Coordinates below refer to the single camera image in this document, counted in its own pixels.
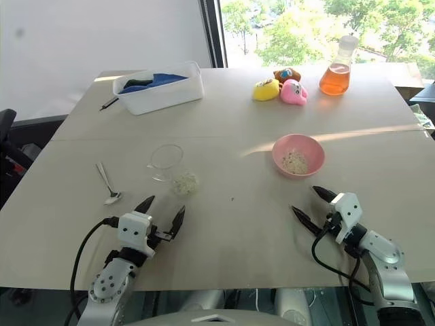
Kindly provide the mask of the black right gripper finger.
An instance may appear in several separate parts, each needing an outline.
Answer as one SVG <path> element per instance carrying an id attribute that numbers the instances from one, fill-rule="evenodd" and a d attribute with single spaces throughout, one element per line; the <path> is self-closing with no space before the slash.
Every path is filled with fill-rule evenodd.
<path id="1" fill-rule="evenodd" d="M 331 203 L 335 198 L 336 194 L 321 186 L 313 186 L 312 187 L 315 193 L 325 202 Z"/>
<path id="2" fill-rule="evenodd" d="M 306 213 L 295 206 L 291 206 L 291 209 L 299 222 L 301 222 L 301 224 L 303 224 L 303 226 L 306 227 L 310 233 L 312 233 L 314 236 L 318 236 L 321 233 L 321 228 L 317 227 Z"/>

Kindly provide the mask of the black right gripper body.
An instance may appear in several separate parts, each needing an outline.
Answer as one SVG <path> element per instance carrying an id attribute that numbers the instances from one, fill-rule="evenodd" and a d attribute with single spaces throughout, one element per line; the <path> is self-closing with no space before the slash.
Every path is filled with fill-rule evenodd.
<path id="1" fill-rule="evenodd" d="M 335 206 L 331 203 L 328 205 L 328 213 L 326 215 L 326 222 L 319 233 L 319 237 L 331 234 L 333 237 L 337 237 L 342 229 L 341 222 L 342 215 L 335 209 Z"/>

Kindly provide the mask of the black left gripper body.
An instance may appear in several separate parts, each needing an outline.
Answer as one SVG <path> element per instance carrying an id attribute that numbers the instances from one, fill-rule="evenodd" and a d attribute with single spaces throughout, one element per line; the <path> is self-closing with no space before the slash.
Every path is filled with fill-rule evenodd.
<path id="1" fill-rule="evenodd" d="M 156 225 L 151 225 L 150 232 L 147 235 L 147 246 L 149 248 L 155 251 L 161 241 L 170 242 L 171 240 L 172 233 L 170 231 L 163 232 L 160 231 Z"/>

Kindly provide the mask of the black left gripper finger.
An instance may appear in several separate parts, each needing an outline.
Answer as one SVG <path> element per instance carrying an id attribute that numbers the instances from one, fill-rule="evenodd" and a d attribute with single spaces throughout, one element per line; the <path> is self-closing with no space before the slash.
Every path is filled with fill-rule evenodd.
<path id="1" fill-rule="evenodd" d="M 143 202 L 141 202 L 139 205 L 137 205 L 134 209 L 135 212 L 146 214 L 148 210 L 150 209 L 153 201 L 155 199 L 155 196 L 149 196 L 147 197 Z"/>
<path id="2" fill-rule="evenodd" d="M 172 221 L 172 227 L 169 232 L 170 235 L 177 235 L 177 233 L 179 232 L 184 221 L 185 211 L 186 211 L 186 207 L 182 206 L 180 210 L 177 212 L 176 216 Z"/>

